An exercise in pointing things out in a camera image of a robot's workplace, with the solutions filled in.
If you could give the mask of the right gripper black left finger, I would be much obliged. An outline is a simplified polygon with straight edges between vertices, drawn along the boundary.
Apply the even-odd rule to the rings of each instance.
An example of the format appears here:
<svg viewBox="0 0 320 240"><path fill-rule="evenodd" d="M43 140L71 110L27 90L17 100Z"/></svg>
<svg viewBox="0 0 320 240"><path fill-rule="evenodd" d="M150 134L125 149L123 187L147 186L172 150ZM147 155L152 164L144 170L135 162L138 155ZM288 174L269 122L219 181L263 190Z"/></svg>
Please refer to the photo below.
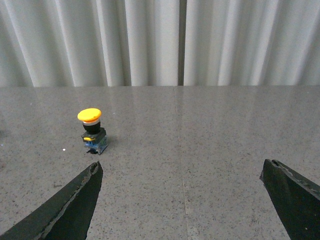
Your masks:
<svg viewBox="0 0 320 240"><path fill-rule="evenodd" d="M85 240L102 186L103 168L94 162L27 217L2 240Z"/></svg>

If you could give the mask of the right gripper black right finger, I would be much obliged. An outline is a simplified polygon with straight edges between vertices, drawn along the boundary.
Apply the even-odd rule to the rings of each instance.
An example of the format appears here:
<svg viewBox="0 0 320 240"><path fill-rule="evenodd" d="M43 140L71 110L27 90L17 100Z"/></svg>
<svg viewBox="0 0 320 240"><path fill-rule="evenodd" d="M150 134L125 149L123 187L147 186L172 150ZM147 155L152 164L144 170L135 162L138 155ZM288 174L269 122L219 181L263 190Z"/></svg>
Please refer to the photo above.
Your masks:
<svg viewBox="0 0 320 240"><path fill-rule="evenodd" d="M291 240L320 238L320 186L278 160L266 159L260 175Z"/></svg>

